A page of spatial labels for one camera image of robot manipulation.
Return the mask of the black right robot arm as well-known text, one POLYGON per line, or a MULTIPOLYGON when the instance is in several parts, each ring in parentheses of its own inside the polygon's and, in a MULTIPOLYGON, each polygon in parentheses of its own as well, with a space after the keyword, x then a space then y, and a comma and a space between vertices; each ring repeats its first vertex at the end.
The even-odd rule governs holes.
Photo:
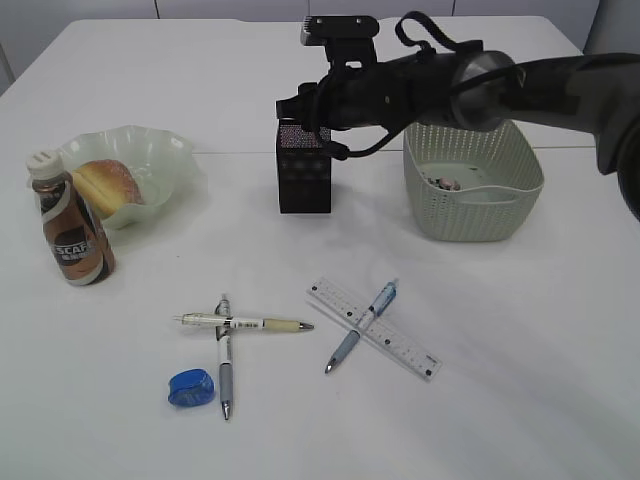
POLYGON ((639 57, 610 53, 515 63, 499 51, 413 54, 361 68, 333 68, 317 84, 276 103, 276 115, 309 132, 380 126, 386 136, 331 157, 368 156, 410 124, 486 132, 505 120, 593 136, 597 168, 616 174, 639 213, 639 57))

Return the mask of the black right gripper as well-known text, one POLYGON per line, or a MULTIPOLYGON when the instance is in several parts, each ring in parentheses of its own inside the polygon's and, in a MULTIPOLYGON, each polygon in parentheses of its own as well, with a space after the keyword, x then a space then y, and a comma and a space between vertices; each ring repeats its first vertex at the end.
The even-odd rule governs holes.
POLYGON ((321 95, 316 110, 313 111, 318 91, 318 83, 300 84, 295 96, 276 102, 277 119, 299 125, 304 131, 312 130, 313 120, 316 120, 319 127, 337 131, 349 130, 350 127, 342 118, 343 98, 336 89, 326 90, 321 95))

